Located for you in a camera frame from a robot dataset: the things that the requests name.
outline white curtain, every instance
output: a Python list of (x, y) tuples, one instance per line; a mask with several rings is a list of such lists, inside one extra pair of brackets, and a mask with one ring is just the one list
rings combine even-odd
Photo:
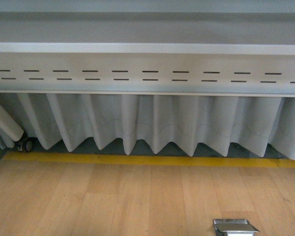
[(269, 143), (295, 159), (295, 98), (0, 93), (0, 104), (45, 149), (94, 137), (100, 149), (122, 138), (127, 154), (144, 139), (154, 153), (174, 142), (192, 156), (205, 143), (226, 156), (235, 142), (264, 156)]

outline yellow floor marking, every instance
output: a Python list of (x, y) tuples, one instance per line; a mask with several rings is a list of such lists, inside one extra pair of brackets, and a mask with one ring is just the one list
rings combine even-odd
[(8, 152), (4, 160), (75, 162), (122, 165), (159, 166), (228, 166), (228, 167), (280, 167), (295, 168), (294, 160), (230, 157), (178, 157), (178, 156), (127, 156), (72, 153)]

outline floor plank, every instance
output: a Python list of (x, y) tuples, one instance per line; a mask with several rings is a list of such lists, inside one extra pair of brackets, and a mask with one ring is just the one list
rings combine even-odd
[(0, 162), (0, 236), (295, 235), (295, 169)]
[(25, 185), (22, 186), (20, 195), (14, 195), (17, 201), (0, 225), (0, 236), (33, 234), (58, 185), (64, 167), (62, 163), (44, 163), (35, 171), (21, 171), (25, 175), (29, 172), (30, 177), (25, 176)]
[(120, 186), (121, 169), (121, 165), (95, 165), (89, 181), (88, 192), (117, 194)]
[(123, 166), (113, 236), (147, 236), (151, 188), (150, 166)]
[(151, 179), (149, 235), (187, 235), (180, 167), (153, 166)]
[(34, 236), (72, 234), (93, 168), (93, 164), (67, 163)]
[(237, 167), (210, 170), (221, 211), (255, 211)]
[(87, 193), (72, 236), (109, 236), (117, 197), (117, 194)]
[(271, 177), (243, 177), (268, 235), (295, 235), (295, 217)]
[(213, 219), (221, 218), (210, 169), (182, 167), (182, 184), (189, 236), (215, 236)]

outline white cylinder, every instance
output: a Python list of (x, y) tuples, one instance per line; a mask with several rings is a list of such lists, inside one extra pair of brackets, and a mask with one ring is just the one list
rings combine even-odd
[(0, 105), (0, 128), (14, 141), (19, 141), (24, 134), (24, 130), (14, 121), (14, 119)]

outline metal panel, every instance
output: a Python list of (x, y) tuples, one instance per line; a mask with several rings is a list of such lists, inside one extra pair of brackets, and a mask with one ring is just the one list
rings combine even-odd
[(0, 53), (0, 92), (295, 96), (295, 56)]
[(295, 0), (0, 0), (13, 12), (295, 12)]

